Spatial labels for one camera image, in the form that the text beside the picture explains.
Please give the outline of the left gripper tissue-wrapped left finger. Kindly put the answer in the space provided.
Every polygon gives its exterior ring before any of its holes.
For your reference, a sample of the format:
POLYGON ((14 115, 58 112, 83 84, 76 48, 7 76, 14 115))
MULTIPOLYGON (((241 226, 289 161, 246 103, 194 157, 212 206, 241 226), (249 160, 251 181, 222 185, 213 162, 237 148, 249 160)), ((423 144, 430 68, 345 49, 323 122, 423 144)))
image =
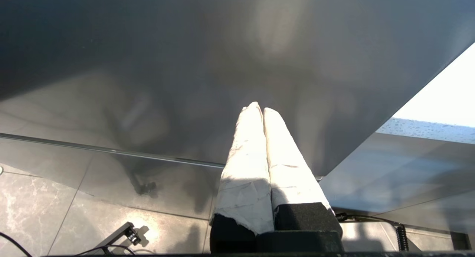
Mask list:
POLYGON ((212 253, 254 252, 256 237, 275 230, 263 114, 257 102, 239 113, 209 224, 212 253))

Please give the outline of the left gripper tissue-wrapped right finger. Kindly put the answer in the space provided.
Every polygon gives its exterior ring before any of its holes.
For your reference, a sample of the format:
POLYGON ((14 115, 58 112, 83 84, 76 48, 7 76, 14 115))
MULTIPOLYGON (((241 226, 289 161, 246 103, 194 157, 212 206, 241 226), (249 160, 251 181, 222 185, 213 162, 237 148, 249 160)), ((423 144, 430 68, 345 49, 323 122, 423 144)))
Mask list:
POLYGON ((305 162, 281 115, 263 112, 274 225, 278 231, 325 231, 342 235, 319 182, 305 162))

